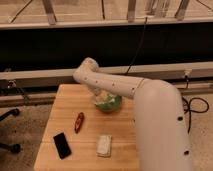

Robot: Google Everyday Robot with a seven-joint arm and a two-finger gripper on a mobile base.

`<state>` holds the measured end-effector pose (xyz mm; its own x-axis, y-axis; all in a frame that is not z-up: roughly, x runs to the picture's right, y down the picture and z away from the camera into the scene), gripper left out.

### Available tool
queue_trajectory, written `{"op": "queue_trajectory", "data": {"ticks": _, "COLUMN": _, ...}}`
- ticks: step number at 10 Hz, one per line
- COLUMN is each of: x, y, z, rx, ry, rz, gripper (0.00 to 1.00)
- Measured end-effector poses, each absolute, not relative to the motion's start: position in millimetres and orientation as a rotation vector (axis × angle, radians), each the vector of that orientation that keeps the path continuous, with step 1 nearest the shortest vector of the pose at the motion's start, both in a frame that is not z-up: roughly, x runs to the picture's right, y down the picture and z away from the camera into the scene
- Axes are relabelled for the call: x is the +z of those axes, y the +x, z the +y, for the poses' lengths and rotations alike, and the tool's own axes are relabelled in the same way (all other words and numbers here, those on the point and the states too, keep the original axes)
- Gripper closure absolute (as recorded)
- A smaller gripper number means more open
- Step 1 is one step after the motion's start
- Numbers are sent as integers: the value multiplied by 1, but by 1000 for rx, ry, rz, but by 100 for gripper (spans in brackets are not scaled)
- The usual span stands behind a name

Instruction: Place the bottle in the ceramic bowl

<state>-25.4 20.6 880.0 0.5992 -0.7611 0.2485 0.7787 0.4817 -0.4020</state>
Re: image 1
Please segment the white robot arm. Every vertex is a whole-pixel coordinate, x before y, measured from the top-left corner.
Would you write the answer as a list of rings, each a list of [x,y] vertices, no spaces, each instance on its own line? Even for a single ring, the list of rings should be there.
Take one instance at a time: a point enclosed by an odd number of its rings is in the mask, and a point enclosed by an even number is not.
[[[133,100],[140,171],[194,171],[182,96],[163,80],[104,74],[86,58],[74,79]]]

